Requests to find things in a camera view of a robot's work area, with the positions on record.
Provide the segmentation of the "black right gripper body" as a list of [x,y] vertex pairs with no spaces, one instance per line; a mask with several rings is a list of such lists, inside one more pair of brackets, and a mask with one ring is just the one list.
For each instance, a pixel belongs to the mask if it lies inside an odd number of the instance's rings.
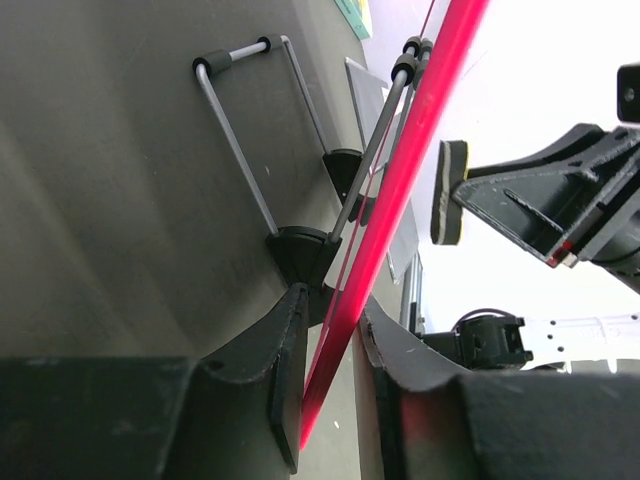
[[595,222],[572,252],[639,291],[639,64],[623,64],[616,76],[616,140],[630,143],[631,171],[596,203]]

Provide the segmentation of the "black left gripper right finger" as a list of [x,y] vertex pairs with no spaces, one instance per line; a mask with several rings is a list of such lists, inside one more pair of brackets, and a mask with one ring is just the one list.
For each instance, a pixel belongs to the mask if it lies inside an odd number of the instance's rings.
[[365,479],[635,479],[639,379],[471,372],[370,300],[357,327]]

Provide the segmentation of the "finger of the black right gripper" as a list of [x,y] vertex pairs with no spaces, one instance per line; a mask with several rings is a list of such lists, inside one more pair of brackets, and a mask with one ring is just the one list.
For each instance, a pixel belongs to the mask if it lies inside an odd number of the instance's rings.
[[548,265],[578,260],[572,249],[595,222],[597,201],[625,175],[625,140],[614,130],[577,124],[528,157],[468,166],[452,199]]

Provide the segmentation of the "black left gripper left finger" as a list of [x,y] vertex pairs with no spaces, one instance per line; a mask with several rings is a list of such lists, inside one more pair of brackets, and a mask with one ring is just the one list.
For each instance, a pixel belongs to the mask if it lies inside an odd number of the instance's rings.
[[308,303],[307,286],[291,286],[262,319],[198,363],[166,474],[296,474]]

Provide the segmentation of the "yellow bone shaped eraser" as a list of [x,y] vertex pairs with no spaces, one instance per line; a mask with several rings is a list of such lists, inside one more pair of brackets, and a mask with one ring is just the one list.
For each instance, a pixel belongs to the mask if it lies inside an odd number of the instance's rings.
[[457,186],[467,177],[468,143],[441,141],[434,182],[430,236],[434,245],[457,245],[462,230],[463,209],[452,199]]

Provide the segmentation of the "pink framed whiteboard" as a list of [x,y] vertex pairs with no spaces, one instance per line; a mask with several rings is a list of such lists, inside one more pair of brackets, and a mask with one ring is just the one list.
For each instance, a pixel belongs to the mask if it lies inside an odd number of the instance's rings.
[[418,88],[408,123],[401,131],[345,291],[323,324],[304,389],[299,441],[302,448],[312,435],[487,6],[486,1],[449,3],[435,42],[434,58],[426,68],[426,84]]

